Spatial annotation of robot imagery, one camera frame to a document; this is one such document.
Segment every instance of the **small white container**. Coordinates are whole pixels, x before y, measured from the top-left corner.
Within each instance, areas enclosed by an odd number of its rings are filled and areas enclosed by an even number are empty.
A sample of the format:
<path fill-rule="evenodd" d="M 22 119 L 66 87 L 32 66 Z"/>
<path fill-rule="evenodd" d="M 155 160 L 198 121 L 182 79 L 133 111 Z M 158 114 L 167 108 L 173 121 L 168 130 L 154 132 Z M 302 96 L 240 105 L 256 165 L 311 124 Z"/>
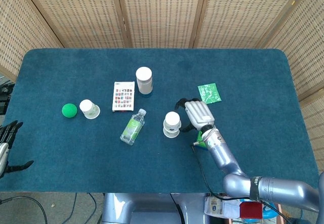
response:
<path fill-rule="evenodd" d="M 166 118 L 163 121 L 163 127 L 170 132 L 179 130 L 181 127 L 179 114 L 175 111 L 167 113 Z"/>
<path fill-rule="evenodd" d="M 148 67 L 140 67 L 136 71 L 138 90 L 144 96 L 148 96 L 153 90 L 152 71 Z"/>
<path fill-rule="evenodd" d="M 167 113 L 166 118 L 163 121 L 164 135 L 168 138 L 175 138 L 179 135 L 180 127 L 180 116 L 174 111 Z"/>
<path fill-rule="evenodd" d="M 100 114 L 100 108 L 88 99 L 83 100 L 79 107 L 87 119 L 95 119 Z"/>

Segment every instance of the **metal robot arm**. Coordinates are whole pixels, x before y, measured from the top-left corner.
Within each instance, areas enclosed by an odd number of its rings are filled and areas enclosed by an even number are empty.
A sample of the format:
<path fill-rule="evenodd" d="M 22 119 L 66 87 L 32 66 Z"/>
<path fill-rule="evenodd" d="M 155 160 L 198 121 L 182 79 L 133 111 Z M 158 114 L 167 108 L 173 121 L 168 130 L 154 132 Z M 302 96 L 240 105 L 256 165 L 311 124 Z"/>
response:
<path fill-rule="evenodd" d="M 324 174 L 319 179 L 319 191 L 302 181 L 272 177 L 249 178 L 239 167 L 219 130 L 214 117 L 202 101 L 186 101 L 184 108 L 192 128 L 202 131 L 202 139 L 216 165 L 226 176 L 223 189 L 231 197 L 250 197 L 255 201 L 270 201 L 319 212 L 317 224 L 324 223 Z"/>
<path fill-rule="evenodd" d="M 5 173 L 22 171 L 34 162 L 29 161 L 21 166 L 8 166 L 9 152 L 16 138 L 16 133 L 22 125 L 22 122 L 18 123 L 18 121 L 15 120 L 4 127 L 0 127 L 0 178 L 2 178 Z"/>

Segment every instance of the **green sticker sheet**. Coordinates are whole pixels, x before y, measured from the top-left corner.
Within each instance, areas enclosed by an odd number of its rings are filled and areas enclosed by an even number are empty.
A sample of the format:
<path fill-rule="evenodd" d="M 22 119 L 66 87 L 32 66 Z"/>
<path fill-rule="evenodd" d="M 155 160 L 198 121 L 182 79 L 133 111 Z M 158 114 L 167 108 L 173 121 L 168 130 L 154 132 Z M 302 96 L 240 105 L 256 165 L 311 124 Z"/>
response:
<path fill-rule="evenodd" d="M 203 141 L 203 138 L 201 137 L 202 134 L 203 133 L 201 131 L 198 132 L 197 142 L 199 142 L 199 144 L 197 146 L 207 148 L 205 142 Z"/>
<path fill-rule="evenodd" d="M 198 86 L 198 89 L 202 101 L 204 101 L 206 104 L 210 104 L 222 100 L 221 97 L 219 96 L 215 83 Z"/>

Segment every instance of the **plastic water bottle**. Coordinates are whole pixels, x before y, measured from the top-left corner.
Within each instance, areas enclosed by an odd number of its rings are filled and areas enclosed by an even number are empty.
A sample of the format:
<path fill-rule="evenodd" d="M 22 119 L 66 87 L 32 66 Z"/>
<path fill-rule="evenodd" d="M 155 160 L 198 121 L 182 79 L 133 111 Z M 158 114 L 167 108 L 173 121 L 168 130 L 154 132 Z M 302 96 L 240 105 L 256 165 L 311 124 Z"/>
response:
<path fill-rule="evenodd" d="M 144 109 L 139 109 L 137 114 L 132 115 L 130 121 L 128 122 L 125 130 L 120 136 L 120 139 L 129 144 L 133 145 L 134 141 L 144 125 L 144 116 L 146 111 Z"/>

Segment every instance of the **green bottle label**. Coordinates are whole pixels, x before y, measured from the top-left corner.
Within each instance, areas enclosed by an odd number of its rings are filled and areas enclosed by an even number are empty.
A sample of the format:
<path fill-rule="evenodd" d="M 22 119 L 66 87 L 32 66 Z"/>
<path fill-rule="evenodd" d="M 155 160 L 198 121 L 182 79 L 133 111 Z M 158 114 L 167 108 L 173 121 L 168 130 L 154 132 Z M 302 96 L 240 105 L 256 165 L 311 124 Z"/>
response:
<path fill-rule="evenodd" d="M 130 137 L 132 140 L 135 140 L 141 128 L 142 124 L 140 122 L 134 119 L 130 119 L 125 130 L 123 131 L 123 135 Z"/>

